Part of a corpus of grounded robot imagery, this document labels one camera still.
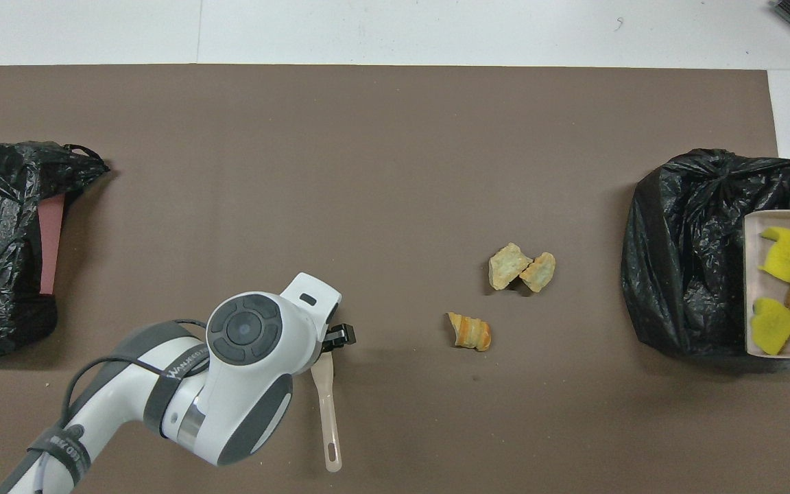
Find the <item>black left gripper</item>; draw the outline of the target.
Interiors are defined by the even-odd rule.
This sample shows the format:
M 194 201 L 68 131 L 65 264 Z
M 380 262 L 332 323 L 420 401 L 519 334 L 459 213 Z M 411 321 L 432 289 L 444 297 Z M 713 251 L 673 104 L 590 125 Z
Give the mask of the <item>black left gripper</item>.
M 354 343 L 357 343 L 354 327 L 348 323 L 339 323 L 327 329 L 325 338 L 321 342 L 321 353 L 330 353 L 330 351 Z

